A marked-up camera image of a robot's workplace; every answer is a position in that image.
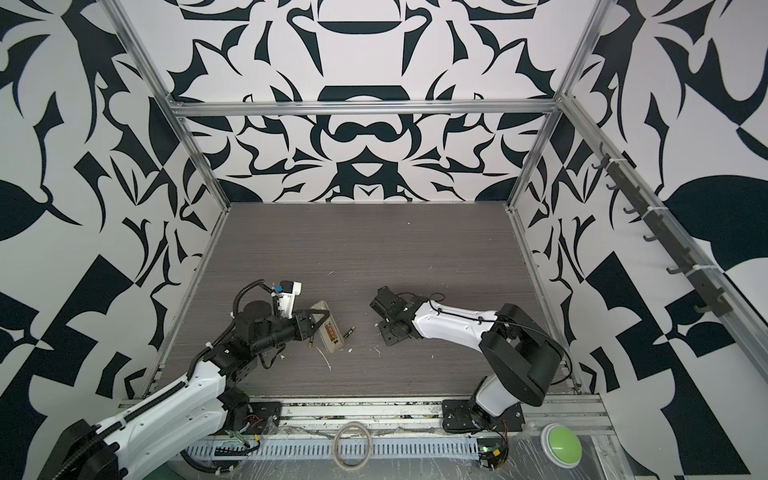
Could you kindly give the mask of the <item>white remote control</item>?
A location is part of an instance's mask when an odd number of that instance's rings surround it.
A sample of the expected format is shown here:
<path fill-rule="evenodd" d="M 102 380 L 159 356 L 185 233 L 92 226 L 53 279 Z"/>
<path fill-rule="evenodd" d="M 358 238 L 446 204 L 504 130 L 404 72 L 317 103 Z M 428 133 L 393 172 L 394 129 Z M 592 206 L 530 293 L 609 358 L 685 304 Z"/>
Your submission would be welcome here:
<path fill-rule="evenodd" d="M 330 306 L 324 300 L 321 300 L 315 303 L 311 307 L 311 309 L 312 308 L 327 309 L 331 312 Z M 320 338 L 320 340 L 322 341 L 327 352 L 333 354 L 343 349 L 345 344 L 345 339 L 343 338 L 343 332 L 339 328 L 332 312 L 331 312 L 331 318 L 328 320 L 329 320 L 329 323 L 326 325 L 324 331 L 322 332 L 322 337 Z"/>

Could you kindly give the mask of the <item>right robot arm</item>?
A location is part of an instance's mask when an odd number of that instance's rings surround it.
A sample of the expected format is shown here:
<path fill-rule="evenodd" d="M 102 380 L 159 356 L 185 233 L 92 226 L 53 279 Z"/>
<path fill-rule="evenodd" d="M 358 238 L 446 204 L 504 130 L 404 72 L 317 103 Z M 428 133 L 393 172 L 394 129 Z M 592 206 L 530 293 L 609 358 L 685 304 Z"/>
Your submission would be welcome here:
<path fill-rule="evenodd" d="M 443 340 L 481 353 L 493 374 L 473 394 L 473 407 L 492 419 L 517 404 L 542 406 L 561 363 L 569 360 L 562 345 L 514 304 L 467 310 L 383 286 L 370 307 L 381 317 L 378 327 L 388 346 L 408 338 Z"/>

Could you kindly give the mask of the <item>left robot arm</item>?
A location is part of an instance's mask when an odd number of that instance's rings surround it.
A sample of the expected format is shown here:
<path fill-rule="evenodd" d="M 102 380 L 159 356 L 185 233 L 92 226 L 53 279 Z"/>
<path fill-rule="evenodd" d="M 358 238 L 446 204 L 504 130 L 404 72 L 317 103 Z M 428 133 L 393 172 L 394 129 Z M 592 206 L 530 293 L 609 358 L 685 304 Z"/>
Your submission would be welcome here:
<path fill-rule="evenodd" d="M 297 282 L 254 281 L 236 295 L 231 322 L 173 383 L 94 425 L 80 420 L 59 437 L 42 479 L 142 479 L 196 441 L 247 425 L 250 398 L 239 387 L 257 366 L 271 367 L 292 341 L 309 341 L 327 309 L 296 310 Z"/>

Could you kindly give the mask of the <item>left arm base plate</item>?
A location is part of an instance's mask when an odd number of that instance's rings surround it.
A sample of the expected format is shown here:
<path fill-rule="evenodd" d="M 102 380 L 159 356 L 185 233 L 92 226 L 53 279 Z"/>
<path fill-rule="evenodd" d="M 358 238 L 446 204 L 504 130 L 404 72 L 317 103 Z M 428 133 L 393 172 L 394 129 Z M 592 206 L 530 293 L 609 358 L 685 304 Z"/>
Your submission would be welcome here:
<path fill-rule="evenodd" d="M 250 402 L 227 414 L 222 432 L 261 435 L 276 429 L 281 422 L 283 404 L 279 401 Z"/>

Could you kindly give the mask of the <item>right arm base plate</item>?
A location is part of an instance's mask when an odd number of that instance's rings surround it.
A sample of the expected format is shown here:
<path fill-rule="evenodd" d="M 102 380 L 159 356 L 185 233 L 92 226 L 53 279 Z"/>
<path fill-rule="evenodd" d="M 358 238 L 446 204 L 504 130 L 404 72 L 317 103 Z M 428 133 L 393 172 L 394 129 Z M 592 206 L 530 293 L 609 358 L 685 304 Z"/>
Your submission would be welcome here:
<path fill-rule="evenodd" d="M 525 423 L 520 404 L 507 408 L 498 417 L 491 416 L 472 400 L 445 399 L 441 408 L 442 429 L 450 434 L 522 432 Z"/>

